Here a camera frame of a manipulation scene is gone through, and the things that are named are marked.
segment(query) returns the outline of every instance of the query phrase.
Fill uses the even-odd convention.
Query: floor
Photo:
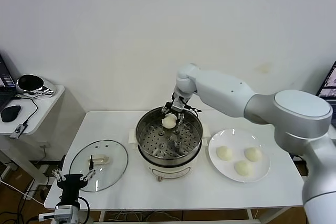
[[[297,165],[298,170],[302,175],[305,175],[305,168],[303,165]],[[4,165],[0,164],[0,171],[4,168]],[[17,189],[24,191],[25,188],[31,181],[31,177],[22,169],[10,172],[6,178],[5,182],[15,186]],[[38,188],[34,197],[43,202],[40,193],[43,190],[44,195],[47,195],[48,190],[43,186]],[[16,222],[16,224],[25,224],[26,221],[38,214],[44,212],[50,212],[50,210],[45,209],[42,205],[34,202],[33,200],[21,200],[22,195],[16,191],[9,189],[7,186],[0,184],[0,224],[14,224],[17,219],[16,213],[18,212],[18,204],[20,203],[21,213],[23,215],[23,220]],[[266,209],[259,209],[257,217],[260,216]],[[256,209],[252,210],[253,215],[256,213]],[[90,213],[94,221],[99,220],[100,212],[92,211]],[[213,210],[213,211],[165,211],[165,212],[137,212],[129,213],[127,215],[120,214],[119,211],[110,211],[105,215],[105,221],[115,221],[116,219],[120,221],[174,221],[174,220],[237,220],[247,218],[245,210]],[[306,224],[306,215],[302,207],[291,208],[284,214],[280,215],[278,218],[269,222],[269,224]]]

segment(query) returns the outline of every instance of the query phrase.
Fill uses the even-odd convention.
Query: white table
[[[50,97],[45,99],[34,99],[35,103],[38,106],[38,110],[36,113],[29,119],[28,127],[23,132],[24,135],[33,134],[38,127],[43,122],[44,118],[48,115],[50,110],[53,108],[55,103],[64,93],[64,86],[56,85],[57,91],[56,93]],[[47,166],[42,166],[40,170],[38,170],[26,157],[23,155],[15,146],[11,144],[14,139],[9,139],[7,135],[11,135],[13,131],[17,128],[19,124],[22,124],[34,111],[35,105],[31,100],[27,99],[19,99],[12,100],[6,107],[20,105],[21,110],[15,120],[9,123],[4,123],[0,120],[0,150],[4,153],[8,158],[13,160],[18,166],[20,166],[23,170],[25,170],[28,174],[30,174],[35,180],[32,182],[29,190],[35,190],[36,187],[40,184],[45,184],[47,182],[47,177],[43,174],[45,170],[48,168]],[[2,162],[8,162],[8,159],[1,159]]]
[[[201,150],[197,166],[190,174],[157,182],[143,165],[140,154],[128,144],[129,130],[135,128],[145,112],[88,112],[66,156],[63,172],[69,172],[74,156],[97,140],[116,140],[129,154],[128,167],[113,186],[97,193],[80,192],[92,210],[210,210],[274,208],[261,221],[266,223],[285,210],[301,206],[303,180],[290,156],[274,140],[270,125],[254,125],[245,119],[229,118],[218,111],[204,111],[203,123],[214,133],[227,128],[252,132],[264,144],[270,156],[268,175],[255,183],[239,183],[226,178],[211,164],[207,149]],[[54,209],[61,190],[53,184],[45,207]],[[260,223],[250,220],[246,223]]]

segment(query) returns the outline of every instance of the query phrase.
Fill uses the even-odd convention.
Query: white robotic arm
[[[332,107],[325,100],[298,90],[256,94],[235,77],[189,64],[177,73],[171,109],[181,112],[193,94],[228,116],[273,124],[277,144],[307,161],[302,199],[310,223],[335,223],[336,147],[328,136]]]

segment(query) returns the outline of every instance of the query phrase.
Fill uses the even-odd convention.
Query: glass pot lid
[[[101,140],[83,148],[73,159],[70,174],[86,174],[92,155],[96,173],[83,191],[94,192],[114,185],[124,174],[128,156],[124,146],[114,140]]]

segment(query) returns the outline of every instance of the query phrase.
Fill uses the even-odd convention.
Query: usb device
[[[28,124],[19,124],[9,138],[18,139],[27,126]]]

